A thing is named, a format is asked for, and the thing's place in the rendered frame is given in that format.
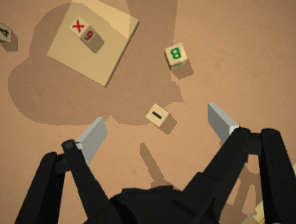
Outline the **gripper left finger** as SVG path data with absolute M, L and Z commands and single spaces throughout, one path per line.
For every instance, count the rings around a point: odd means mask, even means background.
M 123 224 L 88 165 L 108 135 L 98 117 L 75 141 L 42 157 L 14 224 L 58 224 L 65 172 L 71 171 L 89 224 Z

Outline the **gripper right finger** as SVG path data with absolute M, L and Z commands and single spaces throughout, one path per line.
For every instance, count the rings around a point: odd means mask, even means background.
M 252 133 L 214 102 L 207 104 L 208 123 L 223 145 L 155 224 L 198 224 L 205 211 L 219 222 L 249 154 L 258 155 L 265 224 L 296 224 L 296 175 L 280 132 L 263 128 Z

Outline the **tan square mat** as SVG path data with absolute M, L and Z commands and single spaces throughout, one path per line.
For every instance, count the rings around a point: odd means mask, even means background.
M 97 32 L 89 44 L 68 29 L 78 15 Z M 105 87 L 138 22 L 98 0 L 72 0 L 47 55 Z

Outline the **cream block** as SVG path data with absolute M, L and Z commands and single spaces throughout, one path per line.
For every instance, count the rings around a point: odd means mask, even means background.
M 11 43 L 11 29 L 0 24 L 0 44 Z
M 156 126 L 160 127 L 168 115 L 168 111 L 154 103 L 145 118 L 154 123 Z
M 170 70 L 186 63 L 187 56 L 181 42 L 165 48 L 164 53 Z
M 89 44 L 97 32 L 79 15 L 70 25 L 69 30 L 73 32 L 84 43 Z

